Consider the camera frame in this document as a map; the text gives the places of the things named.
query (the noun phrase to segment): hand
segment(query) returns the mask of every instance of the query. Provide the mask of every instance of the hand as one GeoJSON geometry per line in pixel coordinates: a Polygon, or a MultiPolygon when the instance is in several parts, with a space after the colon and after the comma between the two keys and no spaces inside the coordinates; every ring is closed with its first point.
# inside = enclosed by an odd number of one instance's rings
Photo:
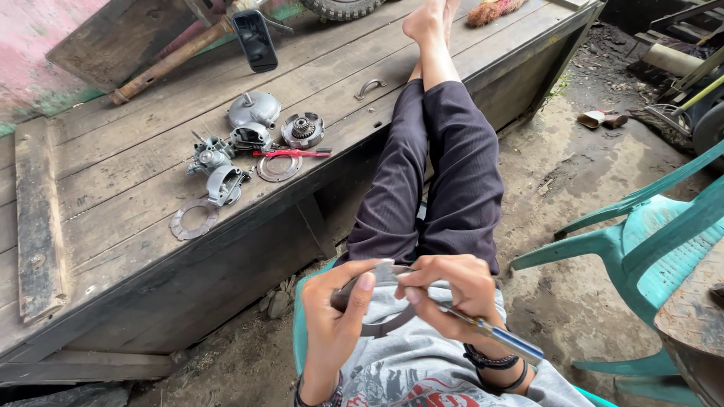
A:
{"type": "Polygon", "coordinates": [[[310,406],[327,401],[337,386],[339,370],[357,345],[375,283],[374,274],[369,271],[378,262],[378,259],[348,261],[312,277],[302,289],[308,348],[300,397],[310,406]],[[343,314],[332,308],[330,298],[334,290],[360,274],[347,311],[343,314]]]}
{"type": "Polygon", "coordinates": [[[495,282],[485,260],[471,254],[422,256],[412,268],[418,271],[397,276],[400,281],[395,293],[397,299],[407,297],[417,315],[446,338],[470,343],[490,358],[503,358],[509,354],[483,335],[473,332],[470,324],[441,311],[427,294],[430,284],[446,280],[450,283],[455,309],[504,329],[505,324],[495,308],[495,282]]]}

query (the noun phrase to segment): rusty metal pipe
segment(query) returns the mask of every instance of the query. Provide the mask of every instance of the rusty metal pipe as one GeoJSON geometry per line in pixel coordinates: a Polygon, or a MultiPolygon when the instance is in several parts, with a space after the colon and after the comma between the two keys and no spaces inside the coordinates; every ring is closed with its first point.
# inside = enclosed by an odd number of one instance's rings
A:
{"type": "Polygon", "coordinates": [[[224,17],[213,27],[201,33],[198,37],[186,43],[172,54],[161,60],[158,64],[148,68],[144,73],[135,77],[123,87],[116,89],[110,94],[115,104],[123,104],[130,101],[133,96],[138,95],[143,89],[151,86],[159,78],[163,77],[173,69],[196,55],[199,51],[211,45],[214,41],[222,38],[228,33],[233,33],[228,18],[224,17]]]}

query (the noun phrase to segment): rock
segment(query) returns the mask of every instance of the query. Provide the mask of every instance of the rock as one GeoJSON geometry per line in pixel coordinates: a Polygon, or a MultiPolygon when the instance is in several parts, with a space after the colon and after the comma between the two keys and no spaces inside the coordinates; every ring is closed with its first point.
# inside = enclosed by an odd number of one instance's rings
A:
{"type": "Polygon", "coordinates": [[[271,301],[271,295],[267,295],[266,297],[262,298],[261,301],[259,301],[259,311],[264,312],[269,307],[269,303],[271,303],[271,301]]]}
{"type": "Polygon", "coordinates": [[[282,316],[282,312],[287,309],[287,303],[289,303],[289,294],[284,291],[279,291],[274,295],[274,298],[269,304],[269,318],[278,319],[282,316]]]}

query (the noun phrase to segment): gasket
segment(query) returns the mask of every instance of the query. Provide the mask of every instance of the gasket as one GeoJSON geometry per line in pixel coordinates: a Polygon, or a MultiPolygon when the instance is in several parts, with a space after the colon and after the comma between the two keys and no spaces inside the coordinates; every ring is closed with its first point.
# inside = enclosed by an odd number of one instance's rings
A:
{"type": "Polygon", "coordinates": [[[181,205],[178,211],[174,214],[174,217],[171,218],[171,224],[169,227],[171,227],[171,233],[176,236],[176,239],[178,240],[189,240],[193,238],[197,238],[204,233],[208,232],[209,229],[211,229],[212,226],[214,226],[214,223],[216,222],[216,218],[219,217],[219,208],[216,207],[216,205],[209,202],[208,199],[202,198],[202,199],[194,199],[193,201],[188,201],[187,203],[184,203],[181,205]],[[186,230],[181,226],[181,218],[183,218],[183,215],[191,208],[195,208],[197,206],[203,206],[206,208],[206,210],[209,212],[209,217],[206,218],[206,221],[201,224],[201,226],[197,227],[194,230],[186,230]]]}
{"type": "Polygon", "coordinates": [[[271,156],[271,157],[261,157],[259,160],[259,164],[256,166],[256,171],[259,173],[259,177],[262,180],[267,180],[269,182],[280,182],[284,180],[288,180],[291,177],[293,177],[297,172],[299,172],[299,169],[302,167],[302,157],[301,156],[271,156]],[[289,168],[282,172],[274,172],[272,169],[269,168],[269,163],[274,159],[279,159],[280,157],[289,157],[292,161],[289,164],[289,168]]]}

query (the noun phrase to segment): bare foot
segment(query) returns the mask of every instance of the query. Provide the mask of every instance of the bare foot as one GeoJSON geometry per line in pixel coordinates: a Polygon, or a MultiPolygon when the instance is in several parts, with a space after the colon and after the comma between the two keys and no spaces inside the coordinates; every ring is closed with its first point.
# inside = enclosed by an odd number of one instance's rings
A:
{"type": "Polygon", "coordinates": [[[426,0],[425,3],[403,21],[403,33],[421,43],[445,40],[445,0],[426,0]]]}
{"type": "Polygon", "coordinates": [[[442,12],[442,27],[445,29],[445,43],[447,49],[450,49],[450,30],[453,28],[453,21],[455,21],[455,13],[458,12],[458,7],[462,0],[447,0],[445,2],[445,9],[442,12]]]}

